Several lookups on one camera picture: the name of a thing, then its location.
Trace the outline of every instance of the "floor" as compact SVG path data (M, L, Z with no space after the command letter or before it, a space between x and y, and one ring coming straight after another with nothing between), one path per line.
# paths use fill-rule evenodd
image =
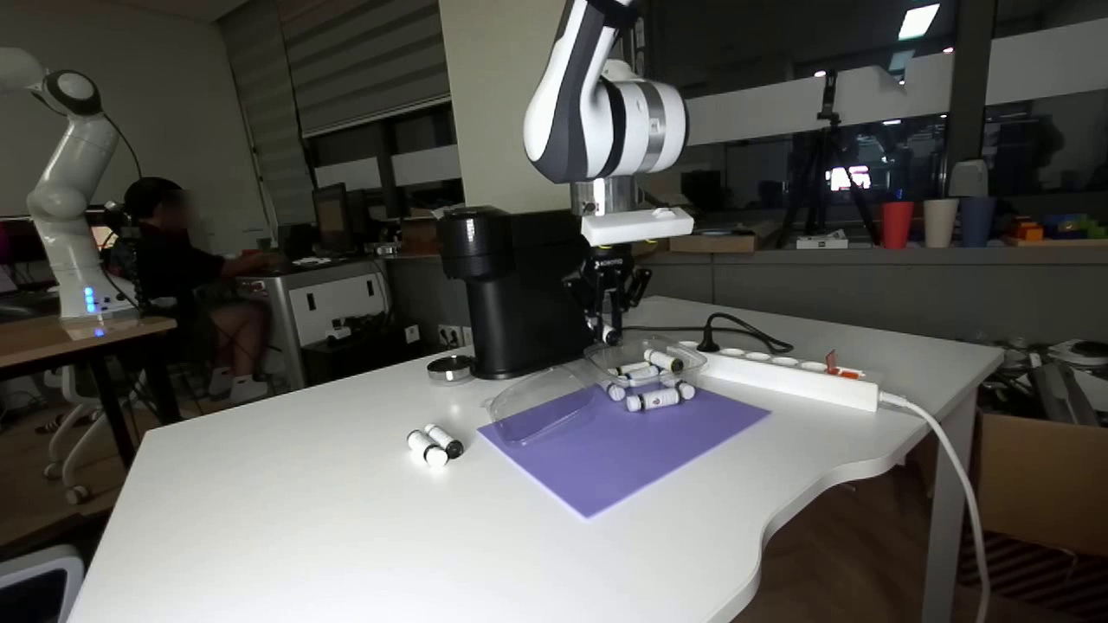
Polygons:
M55 482L40 479L49 427L62 406L21 414L0 428L0 557L75 539L86 553L108 524L124 479L108 428L98 433L75 473L90 503L70 504ZM915 472L893 472L843 486L818 499L765 546L761 589L735 623L900 623L922 614L926 545L926 503ZM977 593L957 589L955 623L968 623ZM993 623L1072 623L993 597Z

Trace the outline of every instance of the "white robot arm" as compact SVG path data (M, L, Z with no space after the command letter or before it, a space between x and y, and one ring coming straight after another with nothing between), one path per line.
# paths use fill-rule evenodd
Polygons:
M684 146L684 104L675 88L639 80L608 59L634 29L629 0L570 0L548 73L521 117L527 158L552 185L594 180L581 236L593 245L687 236L679 209L629 210L608 203L604 180L668 169Z
M71 68L43 73L33 57L0 49L0 88L32 94L66 114L66 134L26 194L32 221L58 281L62 322L78 329L101 326L105 314L133 314L131 285L105 278L84 219L116 139L101 114L92 80Z

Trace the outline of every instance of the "white cable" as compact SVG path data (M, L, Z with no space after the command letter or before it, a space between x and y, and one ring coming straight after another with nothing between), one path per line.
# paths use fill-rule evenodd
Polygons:
M955 472L955 479L957 479L957 486L967 491L967 512L968 512L974 553L977 553L977 574L981 574L977 623L986 623L986 617L990 617L990 566L983 557L983 527L981 527L974 482L967 479L967 469L963 469L955 447L947 444L944 428L939 427L939 418L926 409L907 403L902 395L886 395L886 393L878 393L878 403L893 406L893 409L902 409L902 411L911 411L911 414L917 414L917 418L923 418L930 427L939 447L947 458L947 469Z

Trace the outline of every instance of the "white table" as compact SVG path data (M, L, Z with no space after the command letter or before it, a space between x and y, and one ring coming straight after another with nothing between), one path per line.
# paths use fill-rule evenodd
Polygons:
M629 326L702 322L709 304L644 300ZM738 313L837 352L974 439L974 393L1000 351ZM624 499L573 515L477 427L511 382L428 383L427 359L152 428L75 602L75 623L694 623L758 593L765 539L819 491L891 472L923 423L768 393L768 418ZM423 423L461 428L444 473L406 458ZM923 621L947 621L963 499L939 472Z

